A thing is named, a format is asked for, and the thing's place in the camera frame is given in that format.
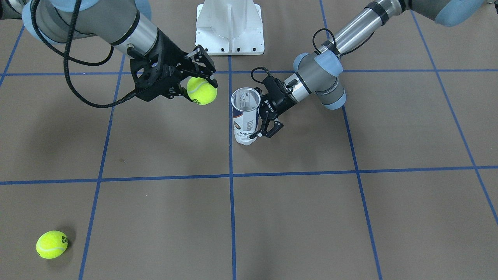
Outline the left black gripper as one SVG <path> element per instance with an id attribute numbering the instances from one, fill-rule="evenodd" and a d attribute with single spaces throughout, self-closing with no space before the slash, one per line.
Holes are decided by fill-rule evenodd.
<path id="1" fill-rule="evenodd" d="M 273 137 L 284 127 L 284 124 L 278 120 L 278 117 L 296 104 L 297 101 L 293 99 L 284 84 L 281 84 L 281 95 L 278 98 L 272 99 L 269 97 L 268 92 L 267 94 L 261 96 L 259 114 L 261 118 L 261 126 L 259 131 L 252 133 L 249 138 L 254 140 L 258 137 L 258 135 L 266 138 Z"/>

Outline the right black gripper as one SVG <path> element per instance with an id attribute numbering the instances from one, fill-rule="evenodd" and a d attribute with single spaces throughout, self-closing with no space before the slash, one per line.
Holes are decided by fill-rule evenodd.
<path id="1" fill-rule="evenodd" d="M 135 84 L 135 97 L 149 102 L 159 95 L 174 99 L 184 97 L 192 103 L 186 88 L 179 86 L 187 76 L 205 79 L 218 88 L 213 77 L 214 62 L 206 49 L 197 45 L 189 54 L 182 51 L 162 31 L 151 50 L 141 58 L 130 60 L 130 72 Z"/>

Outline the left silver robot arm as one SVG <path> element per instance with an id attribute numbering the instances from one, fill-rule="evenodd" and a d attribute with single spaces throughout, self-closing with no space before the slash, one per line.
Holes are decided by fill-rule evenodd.
<path id="1" fill-rule="evenodd" d="M 249 135 L 271 138 L 282 127 L 278 118 L 309 95 L 319 97 L 329 110 L 341 108 L 346 93 L 338 77 L 343 72 L 341 58 L 363 46 L 375 30 L 391 18 L 412 10 L 439 25 L 452 27 L 466 21 L 482 5 L 482 0 L 374 0 L 345 25 L 337 34 L 331 34 L 315 51 L 302 53 L 293 62 L 293 74 L 286 80 L 267 74 L 260 81 L 267 90 L 260 98 L 261 125 Z"/>

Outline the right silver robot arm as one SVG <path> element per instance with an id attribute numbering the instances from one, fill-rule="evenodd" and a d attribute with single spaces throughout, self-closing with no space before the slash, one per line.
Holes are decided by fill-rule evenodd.
<path id="1" fill-rule="evenodd" d="M 185 97 L 205 105 L 217 96 L 216 69 L 201 46 L 181 50 L 151 21 L 147 0 L 2 0 L 1 19 L 20 19 L 25 28 L 63 58 L 63 70 L 73 94 L 89 106 L 108 108 L 137 97 L 149 102 L 158 96 Z M 70 55 L 74 40 L 100 37 L 110 44 L 107 57 L 86 62 Z M 130 59 L 135 88 L 109 104 L 92 103 L 78 93 L 70 78 L 69 62 L 100 66 L 114 50 Z"/>

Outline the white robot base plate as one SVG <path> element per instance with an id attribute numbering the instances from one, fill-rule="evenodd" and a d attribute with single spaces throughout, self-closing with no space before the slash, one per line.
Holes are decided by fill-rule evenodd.
<path id="1" fill-rule="evenodd" d="M 261 6 L 252 0 L 205 0 L 197 5 L 195 44 L 209 55 L 265 53 Z"/>

